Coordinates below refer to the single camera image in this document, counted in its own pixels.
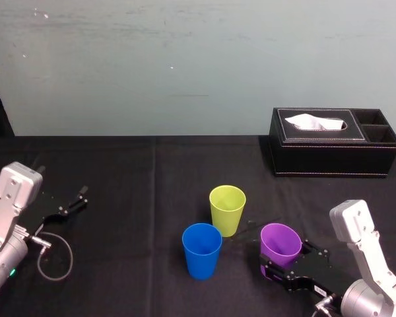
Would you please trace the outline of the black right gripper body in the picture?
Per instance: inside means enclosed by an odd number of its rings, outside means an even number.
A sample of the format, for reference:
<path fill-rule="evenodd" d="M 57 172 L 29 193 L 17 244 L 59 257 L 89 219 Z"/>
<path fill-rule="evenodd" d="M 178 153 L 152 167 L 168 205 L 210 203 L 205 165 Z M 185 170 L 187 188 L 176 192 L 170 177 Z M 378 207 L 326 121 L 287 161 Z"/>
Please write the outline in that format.
<path fill-rule="evenodd" d="M 285 273 L 287 291 L 308 290 L 319 297 L 341 299 L 354 283 L 354 277 L 335 268 L 329 256 L 306 254 L 298 257 Z"/>

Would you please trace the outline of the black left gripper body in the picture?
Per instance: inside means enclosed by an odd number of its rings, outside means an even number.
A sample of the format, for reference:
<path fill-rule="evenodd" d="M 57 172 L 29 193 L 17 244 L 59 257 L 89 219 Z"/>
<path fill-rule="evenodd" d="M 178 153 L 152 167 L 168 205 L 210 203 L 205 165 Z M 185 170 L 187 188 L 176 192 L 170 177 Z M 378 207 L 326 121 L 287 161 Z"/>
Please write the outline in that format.
<path fill-rule="evenodd" d="M 43 226 L 65 218 L 65 206 L 55 196 L 41 192 L 36 199 L 21 213 L 18 226 L 23 227 L 29 234 L 35 234 Z"/>

